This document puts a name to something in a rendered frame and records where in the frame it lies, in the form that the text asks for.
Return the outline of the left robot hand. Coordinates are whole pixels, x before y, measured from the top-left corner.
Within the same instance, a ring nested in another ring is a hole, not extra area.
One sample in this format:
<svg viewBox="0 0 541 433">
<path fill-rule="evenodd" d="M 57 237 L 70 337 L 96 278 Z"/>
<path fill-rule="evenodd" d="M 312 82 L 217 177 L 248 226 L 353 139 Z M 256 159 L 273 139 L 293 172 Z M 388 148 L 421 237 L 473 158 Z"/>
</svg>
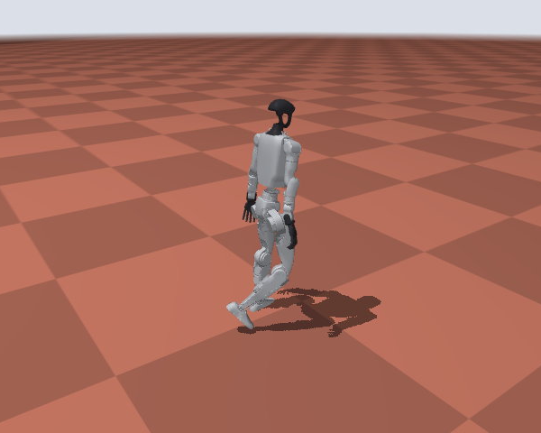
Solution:
<svg viewBox="0 0 541 433">
<path fill-rule="evenodd" d="M 244 220 L 244 217 L 245 217 L 245 213 L 246 213 L 246 210 L 247 210 L 247 214 L 246 214 L 246 222 L 248 221 L 248 216 L 249 216 L 249 212 L 250 212 L 250 223 L 252 221 L 252 211 L 251 211 L 251 206 L 255 204 L 254 201 L 256 201 L 256 196 L 257 196 L 257 193 L 255 193 L 255 199 L 249 199 L 248 198 L 248 192 L 247 192 L 247 197 L 246 197 L 246 204 L 244 206 L 244 211 L 243 211 L 243 220 Z M 255 218 L 253 218 L 253 222 L 255 222 Z"/>
</svg>

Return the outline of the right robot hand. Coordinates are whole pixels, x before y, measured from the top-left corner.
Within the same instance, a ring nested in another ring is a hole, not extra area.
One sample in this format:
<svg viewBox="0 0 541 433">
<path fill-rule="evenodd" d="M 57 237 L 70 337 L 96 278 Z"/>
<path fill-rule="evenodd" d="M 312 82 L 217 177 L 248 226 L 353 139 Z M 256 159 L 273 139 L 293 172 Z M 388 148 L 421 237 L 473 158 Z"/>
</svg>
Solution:
<svg viewBox="0 0 541 433">
<path fill-rule="evenodd" d="M 290 245 L 287 247 L 289 249 L 293 249 L 298 240 L 297 240 L 297 231 L 296 231 L 296 227 L 294 226 L 294 223 L 295 223 L 295 220 L 290 220 L 290 216 L 288 214 L 285 214 L 284 215 L 284 221 L 285 221 L 285 225 L 289 227 L 289 235 L 290 235 L 290 239 L 291 239 L 291 243 Z"/>
</svg>

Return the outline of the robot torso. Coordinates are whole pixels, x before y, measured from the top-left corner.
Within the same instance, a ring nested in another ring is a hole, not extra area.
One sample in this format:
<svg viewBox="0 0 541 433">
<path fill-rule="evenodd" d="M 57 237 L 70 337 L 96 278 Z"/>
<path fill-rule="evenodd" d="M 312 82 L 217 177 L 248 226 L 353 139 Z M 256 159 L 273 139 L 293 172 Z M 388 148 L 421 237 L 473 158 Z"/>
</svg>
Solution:
<svg viewBox="0 0 541 433">
<path fill-rule="evenodd" d="M 285 187 L 286 154 L 283 151 L 283 145 L 284 139 L 293 139 L 288 136 L 287 132 L 285 132 L 287 134 L 281 132 L 281 135 L 275 136 L 264 132 L 258 142 L 256 166 L 258 183 L 268 188 L 262 192 L 261 196 L 257 197 L 255 211 L 257 216 L 264 221 L 266 221 L 268 211 L 275 209 L 279 213 L 280 203 L 277 197 L 280 191 L 275 188 Z"/>
</svg>

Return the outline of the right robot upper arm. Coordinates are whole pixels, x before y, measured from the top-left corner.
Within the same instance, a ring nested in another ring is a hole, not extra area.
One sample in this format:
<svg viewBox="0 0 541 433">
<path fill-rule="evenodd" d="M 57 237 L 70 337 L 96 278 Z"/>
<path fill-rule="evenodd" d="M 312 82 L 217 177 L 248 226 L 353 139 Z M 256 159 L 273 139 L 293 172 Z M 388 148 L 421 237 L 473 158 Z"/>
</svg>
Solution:
<svg viewBox="0 0 541 433">
<path fill-rule="evenodd" d="M 296 178 L 294 177 L 294 173 L 298 167 L 298 157 L 301 153 L 301 145 L 296 141 L 284 139 L 283 151 L 286 154 L 284 184 L 287 187 L 290 179 Z"/>
</svg>

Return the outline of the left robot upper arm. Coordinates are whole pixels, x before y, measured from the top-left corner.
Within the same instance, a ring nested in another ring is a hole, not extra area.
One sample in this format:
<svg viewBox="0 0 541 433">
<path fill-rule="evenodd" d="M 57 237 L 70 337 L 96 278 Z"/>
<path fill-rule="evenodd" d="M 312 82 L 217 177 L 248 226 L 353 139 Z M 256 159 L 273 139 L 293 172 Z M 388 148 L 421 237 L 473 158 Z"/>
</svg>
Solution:
<svg viewBox="0 0 541 433">
<path fill-rule="evenodd" d="M 253 142 L 253 151 L 252 151 L 252 164 L 251 164 L 251 172 L 257 174 L 256 166 L 257 166 L 257 153 L 258 153 L 258 142 L 261 134 L 254 135 Z"/>
</svg>

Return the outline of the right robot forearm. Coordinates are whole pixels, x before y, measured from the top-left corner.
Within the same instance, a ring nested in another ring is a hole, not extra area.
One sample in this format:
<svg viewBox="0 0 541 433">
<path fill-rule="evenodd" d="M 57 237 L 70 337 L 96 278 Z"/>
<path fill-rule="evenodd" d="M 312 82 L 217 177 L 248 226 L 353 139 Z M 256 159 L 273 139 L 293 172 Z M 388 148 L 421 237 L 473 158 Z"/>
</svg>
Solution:
<svg viewBox="0 0 541 433">
<path fill-rule="evenodd" d="M 293 211 L 295 207 L 295 196 L 297 194 L 299 181 L 296 178 L 292 178 L 289 181 L 287 190 L 283 192 L 284 202 L 283 202 L 283 215 L 282 220 L 284 221 L 284 215 L 288 214 L 290 220 L 294 219 Z M 285 222 L 285 221 L 284 221 Z"/>
</svg>

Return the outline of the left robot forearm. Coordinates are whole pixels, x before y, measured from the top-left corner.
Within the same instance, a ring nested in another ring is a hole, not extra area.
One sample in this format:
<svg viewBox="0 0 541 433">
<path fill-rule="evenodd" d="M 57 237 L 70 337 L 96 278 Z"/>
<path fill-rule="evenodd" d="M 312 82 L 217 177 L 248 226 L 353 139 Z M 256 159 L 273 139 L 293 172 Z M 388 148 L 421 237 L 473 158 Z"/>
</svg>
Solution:
<svg viewBox="0 0 541 433">
<path fill-rule="evenodd" d="M 251 167 L 250 167 L 251 168 Z M 252 173 L 251 170 L 249 170 L 248 173 L 248 198 L 249 199 L 255 199 L 255 193 L 257 191 L 258 186 L 258 177 L 257 174 Z"/>
</svg>

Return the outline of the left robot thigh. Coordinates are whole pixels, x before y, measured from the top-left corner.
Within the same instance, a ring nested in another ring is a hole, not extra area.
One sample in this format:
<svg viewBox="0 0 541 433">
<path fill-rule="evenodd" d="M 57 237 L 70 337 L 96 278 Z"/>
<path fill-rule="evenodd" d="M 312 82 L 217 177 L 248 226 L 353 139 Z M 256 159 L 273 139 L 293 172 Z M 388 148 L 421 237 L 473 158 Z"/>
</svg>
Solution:
<svg viewBox="0 0 541 433">
<path fill-rule="evenodd" d="M 255 219 L 259 217 L 255 211 L 256 203 L 251 206 L 252 215 Z M 272 233 L 267 227 L 266 221 L 258 219 L 258 234 L 261 242 L 261 250 L 256 254 L 255 261 L 259 265 L 268 265 L 271 262 L 271 253 L 274 245 L 275 232 Z"/>
</svg>

